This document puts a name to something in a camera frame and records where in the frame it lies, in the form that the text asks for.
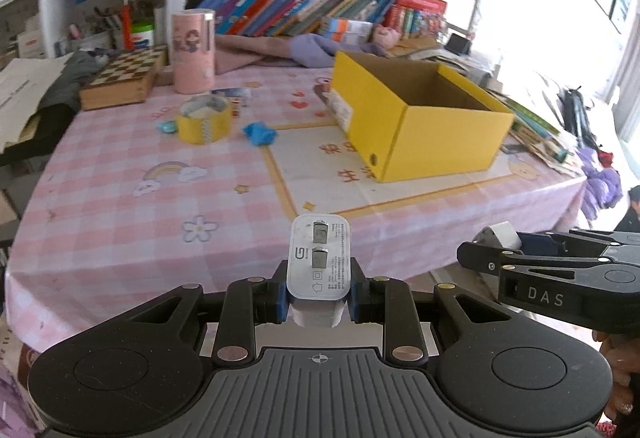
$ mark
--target purple cloth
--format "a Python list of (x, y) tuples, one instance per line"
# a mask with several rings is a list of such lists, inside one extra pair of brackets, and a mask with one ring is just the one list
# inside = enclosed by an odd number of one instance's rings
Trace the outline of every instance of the purple cloth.
[(385, 54), (377, 44), (340, 43), (315, 33), (292, 37), (289, 50), (291, 58), (306, 68), (333, 68), (335, 55), (339, 51), (371, 53), (380, 57)]
[(589, 221), (593, 221), (600, 209), (610, 209), (622, 198), (620, 175), (613, 167), (598, 170), (598, 154), (590, 147), (578, 149), (578, 156), (582, 160), (582, 172), (587, 177), (581, 210)]

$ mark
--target pen holder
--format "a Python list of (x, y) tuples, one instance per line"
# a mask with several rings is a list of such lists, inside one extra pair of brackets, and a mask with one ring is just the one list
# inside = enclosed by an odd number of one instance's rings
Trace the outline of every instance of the pen holder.
[(180, 94), (195, 95), (215, 87), (215, 12), (186, 10), (174, 14), (174, 88)]

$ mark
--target blue cloth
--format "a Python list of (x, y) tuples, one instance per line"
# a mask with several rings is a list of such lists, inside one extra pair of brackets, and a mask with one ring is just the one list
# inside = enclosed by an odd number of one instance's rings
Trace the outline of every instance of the blue cloth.
[(247, 124), (242, 130), (254, 145), (271, 145), (278, 135), (275, 129), (268, 128), (264, 122)]

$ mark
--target pink toy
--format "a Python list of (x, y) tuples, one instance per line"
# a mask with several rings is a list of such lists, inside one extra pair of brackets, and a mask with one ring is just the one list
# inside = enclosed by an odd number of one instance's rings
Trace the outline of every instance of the pink toy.
[(393, 28), (376, 25), (376, 29), (373, 32), (373, 42), (381, 48), (391, 50), (398, 44), (399, 40), (400, 34)]

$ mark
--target white charger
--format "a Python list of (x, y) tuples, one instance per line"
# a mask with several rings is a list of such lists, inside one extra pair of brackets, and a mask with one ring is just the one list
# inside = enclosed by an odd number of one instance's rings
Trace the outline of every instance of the white charger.
[(302, 214), (289, 240), (287, 289), (299, 326), (336, 326), (351, 288), (349, 223), (337, 214)]

